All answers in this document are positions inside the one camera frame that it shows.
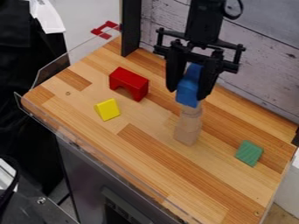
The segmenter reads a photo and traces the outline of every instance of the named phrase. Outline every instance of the wooden cylinder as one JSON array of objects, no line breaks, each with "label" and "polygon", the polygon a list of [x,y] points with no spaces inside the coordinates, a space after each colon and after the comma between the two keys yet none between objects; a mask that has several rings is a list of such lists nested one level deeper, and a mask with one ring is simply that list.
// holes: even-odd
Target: wooden cylinder
[{"label": "wooden cylinder", "polygon": [[195,144],[202,127],[201,116],[201,102],[196,108],[183,106],[174,131],[174,138],[188,146]]}]

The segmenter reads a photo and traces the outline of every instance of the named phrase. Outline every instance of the blue block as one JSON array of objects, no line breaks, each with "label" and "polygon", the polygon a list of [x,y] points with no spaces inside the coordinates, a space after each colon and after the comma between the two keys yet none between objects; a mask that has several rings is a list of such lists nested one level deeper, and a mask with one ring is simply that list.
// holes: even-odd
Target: blue block
[{"label": "blue block", "polygon": [[189,65],[184,78],[177,85],[177,102],[192,108],[198,106],[198,81],[202,68],[198,64]]}]

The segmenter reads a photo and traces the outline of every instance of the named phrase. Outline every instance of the green block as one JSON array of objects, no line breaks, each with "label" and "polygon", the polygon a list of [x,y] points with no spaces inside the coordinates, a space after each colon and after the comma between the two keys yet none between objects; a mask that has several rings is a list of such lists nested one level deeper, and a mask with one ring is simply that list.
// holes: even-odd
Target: green block
[{"label": "green block", "polygon": [[261,147],[245,140],[239,147],[235,157],[247,165],[254,167],[263,152],[264,150]]}]

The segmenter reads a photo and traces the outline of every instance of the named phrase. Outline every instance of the cable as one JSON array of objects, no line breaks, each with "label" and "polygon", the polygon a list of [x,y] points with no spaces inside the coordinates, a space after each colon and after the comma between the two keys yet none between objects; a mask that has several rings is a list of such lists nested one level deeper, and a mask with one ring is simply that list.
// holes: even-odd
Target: cable
[{"label": "cable", "polygon": [[227,13],[226,12],[226,6],[224,5],[223,11],[224,11],[224,15],[225,15],[226,18],[229,18],[231,20],[235,20],[235,19],[239,18],[243,14],[244,4],[243,4],[242,0],[238,0],[238,3],[239,3],[239,6],[240,6],[240,13],[238,15],[236,15],[236,16]]}]

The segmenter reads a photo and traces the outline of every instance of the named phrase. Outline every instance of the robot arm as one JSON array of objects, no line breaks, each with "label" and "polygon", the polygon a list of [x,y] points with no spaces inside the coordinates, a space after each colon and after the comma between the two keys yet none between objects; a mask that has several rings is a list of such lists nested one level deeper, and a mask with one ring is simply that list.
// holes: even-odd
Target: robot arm
[{"label": "robot arm", "polygon": [[[177,84],[184,77],[187,62],[203,66],[198,81],[198,100],[206,98],[214,87],[217,78],[223,72],[238,73],[240,57],[246,51],[243,45],[235,45],[219,39],[224,18],[236,19],[243,11],[243,3],[240,5],[240,13],[231,15],[226,12],[226,0],[191,0],[189,16],[185,32],[166,31],[164,28],[157,30],[158,38],[154,53],[163,55],[166,59],[166,86],[173,92]],[[170,46],[163,45],[163,36],[177,38],[171,41]],[[187,41],[187,45],[181,43],[181,39]],[[192,52],[195,47],[213,49],[212,55],[205,56]],[[224,48],[235,51],[233,61],[224,60]]]}]

